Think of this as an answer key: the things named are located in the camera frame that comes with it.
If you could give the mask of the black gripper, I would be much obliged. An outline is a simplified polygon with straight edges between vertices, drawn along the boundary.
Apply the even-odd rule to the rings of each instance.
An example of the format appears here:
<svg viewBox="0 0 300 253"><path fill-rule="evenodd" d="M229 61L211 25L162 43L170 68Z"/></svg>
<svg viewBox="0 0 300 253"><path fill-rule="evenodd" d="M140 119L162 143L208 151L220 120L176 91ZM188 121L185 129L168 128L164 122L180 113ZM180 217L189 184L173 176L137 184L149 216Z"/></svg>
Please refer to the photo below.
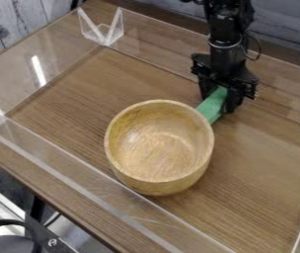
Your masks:
<svg viewBox="0 0 300 253"><path fill-rule="evenodd" d="M231 114L244 98L255 98L257 78L247 69L248 39L233 44L209 41L209 53L191 55L191 73L197 76L201 98L207 99L217 86L228 89L224 112Z"/></svg>

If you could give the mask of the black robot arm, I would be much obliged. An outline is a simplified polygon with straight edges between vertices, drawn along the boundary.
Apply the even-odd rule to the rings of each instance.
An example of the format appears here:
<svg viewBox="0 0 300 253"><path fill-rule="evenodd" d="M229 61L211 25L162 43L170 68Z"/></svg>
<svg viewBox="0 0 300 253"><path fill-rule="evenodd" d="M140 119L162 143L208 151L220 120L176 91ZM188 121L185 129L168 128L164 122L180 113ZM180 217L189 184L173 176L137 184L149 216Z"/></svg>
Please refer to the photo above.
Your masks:
<svg viewBox="0 0 300 253"><path fill-rule="evenodd" d="M201 98L208 99L217 88L225 89L221 113L229 114L255 99L259 79L247 67L249 57L249 26L253 20L251 0L180 0L201 5L209 26L209 53L192 53L191 73L197 76Z"/></svg>

